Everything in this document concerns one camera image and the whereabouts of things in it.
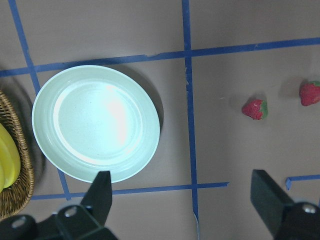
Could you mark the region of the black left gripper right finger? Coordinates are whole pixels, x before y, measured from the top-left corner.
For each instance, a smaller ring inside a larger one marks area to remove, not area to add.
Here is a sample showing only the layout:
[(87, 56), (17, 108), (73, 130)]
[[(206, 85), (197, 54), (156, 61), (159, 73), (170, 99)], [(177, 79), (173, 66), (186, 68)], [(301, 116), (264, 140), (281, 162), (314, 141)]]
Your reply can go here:
[(250, 201), (274, 240), (320, 238), (320, 208), (294, 201), (265, 170), (252, 171)]

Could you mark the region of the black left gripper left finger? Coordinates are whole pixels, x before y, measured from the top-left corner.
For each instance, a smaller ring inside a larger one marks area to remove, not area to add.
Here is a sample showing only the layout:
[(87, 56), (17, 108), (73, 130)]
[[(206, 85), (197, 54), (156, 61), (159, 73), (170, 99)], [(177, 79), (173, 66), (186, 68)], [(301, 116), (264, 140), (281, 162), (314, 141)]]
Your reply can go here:
[(80, 203), (67, 205), (47, 219), (36, 222), (27, 214), (0, 222), (2, 240), (116, 240), (105, 227), (112, 206), (109, 171), (100, 171)]

